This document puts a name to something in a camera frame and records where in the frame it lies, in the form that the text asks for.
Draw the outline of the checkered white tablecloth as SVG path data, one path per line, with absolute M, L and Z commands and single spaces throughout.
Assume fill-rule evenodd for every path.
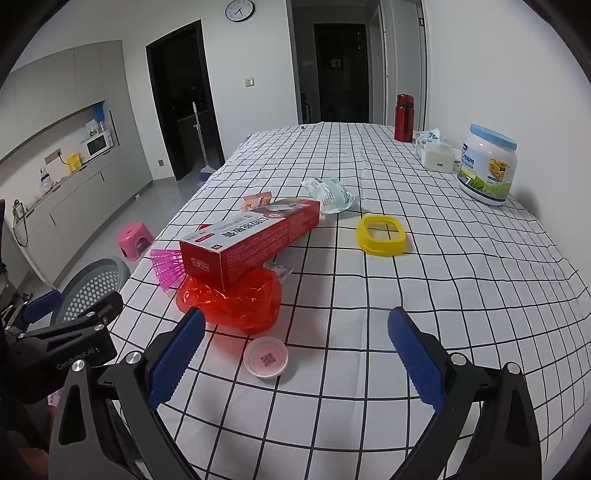
M 270 381 L 247 338 L 209 326 L 160 415 L 204 479 L 388 479 L 432 417 L 388 336 L 394 307 L 477 365 L 518 364 L 552 477 L 590 423 L 590 292 L 515 200 L 474 201 L 386 127 L 321 123 L 252 135 L 156 236 L 174 248 L 269 191 L 335 178 L 356 195 L 277 262 L 290 270 L 271 334 L 290 352 Z

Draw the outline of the round wall clock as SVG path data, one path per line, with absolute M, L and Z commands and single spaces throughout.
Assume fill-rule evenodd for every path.
M 231 0 L 225 7 L 224 15 L 228 21 L 239 23 L 252 17 L 256 5 L 252 0 Z

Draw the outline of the red toothpaste box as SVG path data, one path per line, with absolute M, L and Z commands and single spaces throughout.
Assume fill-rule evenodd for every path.
M 318 226 L 321 203 L 287 198 L 228 217 L 179 241 L 186 274 L 216 290 L 228 290 L 253 268 Z

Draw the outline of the grey kitchen cabinet counter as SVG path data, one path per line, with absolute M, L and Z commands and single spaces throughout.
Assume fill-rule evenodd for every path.
M 141 148 L 115 147 L 40 199 L 13 236 L 35 273 L 53 284 L 94 233 L 150 181 Z

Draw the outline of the blue water dispenser bottle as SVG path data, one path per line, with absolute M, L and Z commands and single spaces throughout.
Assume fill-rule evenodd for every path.
M 94 120 L 96 122 L 96 132 L 100 133 L 105 130 L 105 114 L 104 114 L 104 103 L 96 103 L 93 106 Z

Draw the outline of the grey perforated laundry basket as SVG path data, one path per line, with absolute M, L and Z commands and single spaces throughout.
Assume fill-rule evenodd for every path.
M 62 304 L 50 319 L 50 324 L 75 320 L 81 313 L 111 291 L 119 292 L 130 271 L 118 257 L 96 260 L 81 269 L 62 291 Z

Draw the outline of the round white plastic lid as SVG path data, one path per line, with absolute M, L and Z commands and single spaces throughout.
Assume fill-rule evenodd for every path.
M 273 379 L 287 368 L 290 353 L 279 339 L 266 336 L 249 342 L 243 354 L 243 365 L 259 379 Z

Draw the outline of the pink plastic stool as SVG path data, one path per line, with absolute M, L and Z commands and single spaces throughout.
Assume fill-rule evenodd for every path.
M 123 256 L 135 261 L 153 243 L 154 236 L 143 222 L 135 221 L 117 234 L 116 241 Z

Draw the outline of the red plastic bag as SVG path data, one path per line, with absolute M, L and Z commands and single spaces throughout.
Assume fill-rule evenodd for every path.
M 177 308 L 197 308 L 205 321 L 255 335 L 273 328 L 283 288 L 276 273 L 263 267 L 247 272 L 225 292 L 186 276 L 175 295 Z

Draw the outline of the clear jug on counter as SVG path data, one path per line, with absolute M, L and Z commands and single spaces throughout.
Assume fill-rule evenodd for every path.
M 40 169 L 40 191 L 45 194 L 53 187 L 53 180 L 45 167 Z

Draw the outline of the red thermos bottle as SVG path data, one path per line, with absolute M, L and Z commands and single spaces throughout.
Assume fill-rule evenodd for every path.
M 394 112 L 394 138 L 397 141 L 411 143 L 414 134 L 415 101 L 412 95 L 397 96 Z

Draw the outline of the white teal snack wrapper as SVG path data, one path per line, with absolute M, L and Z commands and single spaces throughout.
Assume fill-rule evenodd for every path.
M 356 204 L 356 196 L 349 193 L 339 181 L 331 178 L 308 178 L 301 182 L 311 199 L 321 203 L 322 215 L 345 212 Z

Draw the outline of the white microwave oven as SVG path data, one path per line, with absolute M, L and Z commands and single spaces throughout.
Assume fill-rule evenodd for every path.
M 104 130 L 89 137 L 85 143 L 85 159 L 90 160 L 96 156 L 108 151 L 114 146 L 114 142 L 109 130 Z

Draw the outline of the milk powder jar blue lid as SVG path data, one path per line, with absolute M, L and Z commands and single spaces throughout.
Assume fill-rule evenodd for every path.
M 461 189 L 487 205 L 503 205 L 515 176 L 516 152 L 517 143 L 513 139 L 471 124 L 457 173 Z

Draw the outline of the small pink snack packet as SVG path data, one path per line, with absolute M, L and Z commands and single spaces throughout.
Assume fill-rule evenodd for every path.
M 273 198 L 271 197 L 270 192 L 260 192 L 245 196 L 242 198 L 242 207 L 240 210 L 246 212 L 256 208 L 262 208 L 263 206 L 270 204 L 271 199 Z

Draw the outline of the white tissue box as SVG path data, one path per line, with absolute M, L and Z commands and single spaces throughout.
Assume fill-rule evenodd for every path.
M 459 162 L 460 150 L 441 136 L 439 128 L 417 131 L 415 150 L 423 167 L 430 171 L 452 173 Z

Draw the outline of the yellow box on counter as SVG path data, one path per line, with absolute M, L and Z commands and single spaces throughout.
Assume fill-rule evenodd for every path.
M 78 153 L 72 154 L 67 158 L 67 166 L 71 173 L 78 171 L 82 167 L 82 159 Z

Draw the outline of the pink plastic mesh basket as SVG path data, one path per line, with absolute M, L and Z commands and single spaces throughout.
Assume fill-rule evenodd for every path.
M 152 269 L 163 291 L 175 288 L 185 276 L 180 250 L 152 249 L 149 254 Z

